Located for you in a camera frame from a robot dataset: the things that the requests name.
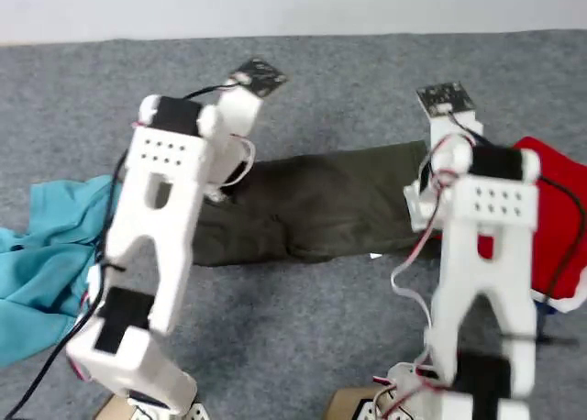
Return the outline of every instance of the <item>gray carpet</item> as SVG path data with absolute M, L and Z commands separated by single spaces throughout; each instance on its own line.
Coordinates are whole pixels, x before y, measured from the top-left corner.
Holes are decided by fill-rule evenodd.
M 0 49 L 0 223 L 24 229 L 28 187 L 111 172 L 146 94 L 185 94 L 221 82 L 252 55 L 291 81 L 268 99 L 253 139 L 262 160 L 426 138 L 414 89 L 461 80 L 490 139 L 533 135 L 587 163 L 587 32 L 349 38 L 112 41 Z M 128 283 L 156 281 L 152 252 Z M 214 419 L 316 419 L 336 388 L 362 385 L 421 349 L 424 318 L 394 297 L 401 257 L 316 265 L 194 268 L 169 353 L 192 373 Z M 429 296 L 438 263 L 420 260 L 405 283 Z M 584 418 L 587 309 L 550 318 L 548 331 L 581 349 L 544 348 L 533 418 Z M 465 346 L 495 348 L 488 306 L 476 305 Z M 0 414 L 47 353 L 0 370 Z M 61 358 L 21 413 L 86 419 L 105 399 Z

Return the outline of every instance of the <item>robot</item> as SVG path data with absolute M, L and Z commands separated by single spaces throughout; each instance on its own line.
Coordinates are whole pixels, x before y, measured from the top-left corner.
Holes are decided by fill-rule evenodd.
M 442 229 L 426 350 L 414 363 L 399 363 L 376 379 L 386 386 L 374 398 L 373 389 L 371 397 L 336 393 L 325 418 L 529 420 L 524 399 L 535 379 L 531 263 L 539 158 L 528 149 L 489 146 L 460 83 L 417 94 L 430 121 L 432 150 L 404 197 L 412 228 L 425 231 L 424 241 L 432 229 Z M 478 250 L 480 238 L 493 246 L 489 259 Z M 460 325 L 479 294 L 489 298 L 502 330 L 498 357 L 457 351 Z M 422 365 L 428 356 L 433 366 Z M 344 416 L 333 414 L 349 397 L 357 400 Z
M 253 59 L 230 75 L 217 105 L 146 97 L 127 153 L 127 173 L 105 244 L 106 264 L 88 273 L 97 311 L 67 345 L 68 356 L 114 394 L 135 405 L 136 418 L 206 419 L 197 385 L 161 351 L 156 336 L 174 329 L 192 266 L 191 242 L 205 194 L 237 182 L 254 158 L 244 145 L 263 98 L 286 81 Z M 169 190 L 163 205 L 158 191 Z M 155 294 L 125 288 L 124 270 L 147 239 L 154 242 Z

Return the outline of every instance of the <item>white cable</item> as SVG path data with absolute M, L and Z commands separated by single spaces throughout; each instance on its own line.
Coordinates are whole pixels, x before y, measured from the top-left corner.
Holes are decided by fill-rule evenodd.
M 247 148 L 249 149 L 249 155 L 247 156 L 247 164 L 245 165 L 245 168 L 242 170 L 242 173 L 232 182 L 219 184 L 218 185 L 219 188 L 224 188 L 226 186 L 232 186 L 232 185 L 235 185 L 238 182 L 240 182 L 250 172 L 251 168 L 253 167 L 253 164 L 255 163 L 255 155 L 256 155 L 255 144 L 253 142 L 251 142 L 250 140 L 248 140 L 247 138 L 243 138 L 242 136 L 239 136 L 236 134 L 231 134 L 230 136 L 232 138 L 240 140 L 242 143 L 244 143 L 247 146 Z
M 433 178 L 433 182 L 436 181 L 436 178 L 437 178 L 437 176 L 435 176 Z M 395 269 L 392 270 L 392 274 L 390 275 L 390 283 L 392 284 L 393 292 L 399 296 L 403 296 L 404 298 L 410 298 L 410 299 L 416 301 L 418 303 L 418 305 L 420 305 L 420 308 L 422 308 L 422 311 L 424 311 L 424 315 L 426 316 L 426 323 L 427 323 L 428 329 L 432 328 L 432 316 L 430 315 L 430 310 L 428 309 L 426 301 L 424 300 L 422 295 L 420 293 L 416 292 L 415 290 L 408 289 L 405 287 L 400 287 L 399 285 L 397 285 L 397 283 L 395 281 L 400 274 L 405 272 L 412 264 L 414 264 L 415 259 L 418 258 L 418 255 L 420 255 L 420 252 L 422 251 L 426 242 L 430 238 L 430 235 L 432 235 L 432 232 L 434 230 L 434 226 L 433 226 L 434 223 L 433 222 L 437 216 L 437 212 L 440 207 L 441 195 L 442 195 L 442 189 L 438 192 L 437 204 L 434 208 L 434 212 L 432 213 L 432 216 L 430 217 L 430 221 L 428 222 L 428 225 L 426 226 L 426 230 L 424 231 L 424 234 L 422 235 L 422 237 L 420 237 L 420 239 L 418 240 L 414 249 L 412 250 L 410 255 L 407 257 L 407 259 L 402 264 L 395 267 Z M 424 362 L 424 360 L 426 360 L 426 358 L 428 357 L 428 352 L 429 352 L 429 347 L 428 347 L 428 344 L 426 343 L 426 340 L 425 340 L 424 341 L 424 350 L 417 356 L 417 358 L 414 359 L 414 362 L 413 362 L 414 368 L 417 368 L 417 366 L 421 365 Z

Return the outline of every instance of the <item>white wall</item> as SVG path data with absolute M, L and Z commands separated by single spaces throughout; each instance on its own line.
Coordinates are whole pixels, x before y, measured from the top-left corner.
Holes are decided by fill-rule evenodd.
M 587 28 L 587 0 L 0 0 L 0 42 Z

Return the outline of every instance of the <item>dark green pants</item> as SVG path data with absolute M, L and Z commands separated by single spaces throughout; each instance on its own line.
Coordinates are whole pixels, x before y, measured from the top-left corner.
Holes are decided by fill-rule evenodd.
M 258 162 L 222 203 L 205 201 L 194 263 L 316 262 L 414 244 L 403 187 L 424 142 Z

